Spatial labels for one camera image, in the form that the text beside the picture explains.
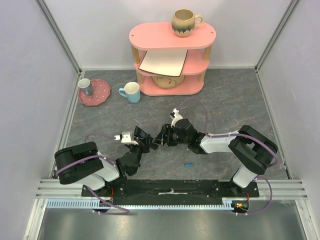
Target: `gray cup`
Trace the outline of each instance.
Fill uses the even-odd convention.
[[[90,96],[94,93],[94,89],[92,88],[92,84],[88,78],[83,78],[78,82],[78,87],[84,91],[87,96]]]

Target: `marble table surface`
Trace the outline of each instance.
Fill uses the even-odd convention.
[[[103,79],[111,86],[111,95],[98,106],[85,106],[77,101],[67,140],[67,146],[84,142],[89,133],[118,135],[134,131],[139,126],[155,137],[162,124],[171,123],[169,113],[189,97],[200,99],[208,109],[208,132],[221,134],[250,125],[272,141],[275,135],[268,116],[263,95],[254,69],[208,69],[204,87],[192,96],[146,96],[141,94],[138,104],[131,104],[118,93],[128,82],[136,82],[135,70],[86,71],[89,79]],[[196,101],[189,101],[180,113],[193,126],[203,132],[205,114]],[[128,148],[119,141],[102,136],[92,136],[98,149],[105,156],[119,158]],[[161,146],[151,150],[141,159],[141,167],[131,179],[230,179],[241,165],[232,153],[218,152],[196,155],[184,144],[176,147]],[[186,167],[185,163],[194,166]],[[267,170],[269,179],[286,179],[283,164]]]

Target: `mug handle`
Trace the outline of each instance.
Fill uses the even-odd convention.
[[[201,24],[204,23],[204,17],[203,17],[201,14],[196,14],[196,15],[194,16],[194,19],[197,19],[197,18],[201,18],[201,21],[200,21],[199,23],[196,23],[196,24],[194,25],[195,27],[199,27]]]
[[[119,93],[120,95],[124,96],[125,98],[127,97],[127,95],[125,93],[122,93],[121,91],[125,91],[124,88],[119,88]]]

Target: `beige mug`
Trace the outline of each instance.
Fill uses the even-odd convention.
[[[201,18],[201,21],[196,23],[196,18]],[[191,34],[195,27],[199,27],[203,23],[202,15],[194,14],[188,9],[180,9],[174,13],[171,26],[177,36],[186,37]]]

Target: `pink shelf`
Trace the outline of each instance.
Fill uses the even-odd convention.
[[[157,76],[158,74],[153,74],[147,71],[139,69],[139,66],[144,59],[146,52],[141,52],[140,63],[135,63],[135,69],[144,76]],[[204,60],[204,52],[198,49],[190,49],[186,55],[185,63],[183,65],[181,75],[196,75],[203,73],[209,66],[209,61]]]
[[[203,49],[216,39],[215,29],[207,23],[195,27],[186,37],[175,35],[171,22],[148,22],[134,27],[129,39],[140,50],[157,49]]]
[[[155,84],[151,76],[143,76],[143,84],[140,85],[140,91],[148,96],[165,96],[165,95],[192,95],[201,91],[204,82],[199,82],[200,75],[188,75],[184,81],[170,89],[163,89]]]

